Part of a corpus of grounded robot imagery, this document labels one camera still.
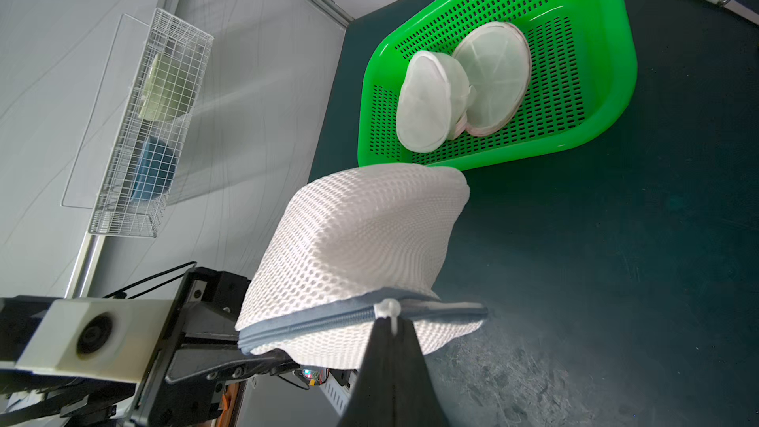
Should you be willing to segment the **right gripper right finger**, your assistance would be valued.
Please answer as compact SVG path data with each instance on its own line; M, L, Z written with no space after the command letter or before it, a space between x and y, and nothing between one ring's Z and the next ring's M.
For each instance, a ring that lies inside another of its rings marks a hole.
M393 426L450 426L435 393L414 324L397 320L393 334Z

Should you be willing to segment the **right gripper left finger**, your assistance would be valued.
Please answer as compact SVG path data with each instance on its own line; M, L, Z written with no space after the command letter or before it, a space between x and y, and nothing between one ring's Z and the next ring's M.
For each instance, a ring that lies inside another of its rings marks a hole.
M395 336L389 318L377 319L371 332L358 381L338 426L395 425L393 387Z

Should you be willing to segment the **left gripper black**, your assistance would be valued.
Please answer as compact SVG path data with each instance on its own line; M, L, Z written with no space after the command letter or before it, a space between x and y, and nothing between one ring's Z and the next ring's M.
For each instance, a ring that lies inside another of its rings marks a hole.
M193 426L221 416L230 384L296 369L284 351L246 355L235 324L250 280L188 270L126 416L128 426Z

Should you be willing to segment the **white mesh laundry bag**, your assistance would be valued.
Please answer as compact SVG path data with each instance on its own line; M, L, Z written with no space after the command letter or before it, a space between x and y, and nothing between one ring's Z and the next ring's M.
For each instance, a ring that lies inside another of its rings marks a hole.
M309 183L290 200L236 321L248 356L360 368L375 321L395 306L424 354L470 334L488 311L442 302L434 284L470 199L459 170L381 164Z

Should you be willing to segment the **green plastic basket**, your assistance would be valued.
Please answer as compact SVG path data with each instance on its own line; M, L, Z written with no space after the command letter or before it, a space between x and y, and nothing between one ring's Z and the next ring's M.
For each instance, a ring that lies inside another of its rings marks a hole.
M435 0L369 61L358 161L468 170L571 149L637 78L624 0Z

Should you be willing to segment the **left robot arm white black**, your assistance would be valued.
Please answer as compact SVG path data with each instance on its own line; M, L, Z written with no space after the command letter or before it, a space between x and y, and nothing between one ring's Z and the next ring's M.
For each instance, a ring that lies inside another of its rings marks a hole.
M219 418L231 385L296 365L281 350L246 355L235 322L248 280L190 261L107 296L1 302L1 391L42 398L5 426L191 426Z

